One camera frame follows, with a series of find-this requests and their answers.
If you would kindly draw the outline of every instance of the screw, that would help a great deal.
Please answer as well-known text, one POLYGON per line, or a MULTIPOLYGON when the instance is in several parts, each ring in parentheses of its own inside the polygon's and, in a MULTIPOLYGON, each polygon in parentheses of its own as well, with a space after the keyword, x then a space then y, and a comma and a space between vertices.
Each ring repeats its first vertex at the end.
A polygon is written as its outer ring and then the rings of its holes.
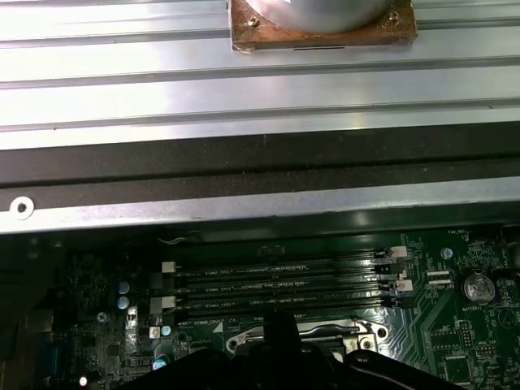
POLYGON ((388 20, 391 20, 392 22, 398 22, 400 19, 399 12, 392 11, 388 15, 388 20))
POLYGON ((247 25, 250 27, 258 27, 260 25, 260 20, 253 16, 251 19, 247 21, 247 25))
POLYGON ((440 251, 440 256, 444 259, 444 260, 449 260, 450 258, 453 257, 453 250, 451 248, 443 248, 441 251, 440 251))
POLYGON ((105 323, 106 321, 108 321, 108 314, 104 311, 97 313, 97 321, 99 323, 105 323))

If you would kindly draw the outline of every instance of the motherboard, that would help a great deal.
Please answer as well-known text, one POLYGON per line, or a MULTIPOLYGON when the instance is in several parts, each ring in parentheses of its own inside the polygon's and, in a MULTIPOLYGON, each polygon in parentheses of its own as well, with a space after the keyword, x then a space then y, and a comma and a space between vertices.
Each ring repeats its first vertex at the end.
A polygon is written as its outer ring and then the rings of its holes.
POLYGON ((35 388, 110 390, 201 349, 247 353, 280 310, 338 360, 370 349, 466 389, 517 389, 517 269, 493 228, 73 253, 35 388))

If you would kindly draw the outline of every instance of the aluminum surface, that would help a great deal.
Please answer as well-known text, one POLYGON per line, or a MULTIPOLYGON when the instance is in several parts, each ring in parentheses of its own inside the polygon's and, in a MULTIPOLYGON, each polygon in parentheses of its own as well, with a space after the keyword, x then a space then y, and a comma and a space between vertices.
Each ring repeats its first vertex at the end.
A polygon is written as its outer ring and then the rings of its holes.
MULTIPOLYGON (((0 212, 0 232, 40 232, 85 228, 152 225, 160 223, 210 222, 266 217, 338 214, 351 219, 350 228, 364 232, 383 226, 374 211, 394 210, 411 228, 411 214, 418 209, 442 206, 485 206, 520 202, 520 178, 464 180, 447 183, 407 184, 386 187, 351 188, 303 193, 276 193, 240 197, 213 197, 181 201, 154 201, 139 204, 100 205, 34 210, 20 221, 9 211, 0 212)), ((515 213, 506 215, 514 217, 515 213)), ((455 214, 456 224, 470 216, 455 214)))
POLYGON ((291 30, 341 33, 367 24, 392 0, 245 0, 256 12, 291 30))
POLYGON ((244 55, 224 0, 0 2, 0 150, 519 120, 520 0, 414 8, 412 46, 244 55))

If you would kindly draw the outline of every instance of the white wire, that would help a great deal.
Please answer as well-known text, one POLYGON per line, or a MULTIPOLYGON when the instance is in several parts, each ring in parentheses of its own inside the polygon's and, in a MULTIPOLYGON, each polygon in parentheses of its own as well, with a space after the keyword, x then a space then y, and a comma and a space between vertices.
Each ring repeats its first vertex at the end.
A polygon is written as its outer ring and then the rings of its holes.
POLYGON ((188 240, 188 238, 186 237, 177 237, 173 240, 162 240, 160 238, 158 238, 159 242, 162 242, 163 244, 166 244, 166 245, 177 245, 181 242, 185 242, 188 240))

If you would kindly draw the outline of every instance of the metal washer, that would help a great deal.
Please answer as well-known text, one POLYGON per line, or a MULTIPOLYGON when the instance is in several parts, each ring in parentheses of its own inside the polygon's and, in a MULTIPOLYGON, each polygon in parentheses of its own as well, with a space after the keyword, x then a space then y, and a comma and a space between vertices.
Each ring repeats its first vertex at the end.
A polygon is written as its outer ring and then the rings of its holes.
POLYGON ((30 197, 17 197, 11 202, 9 212, 16 219, 23 221, 33 215, 34 202, 30 197))

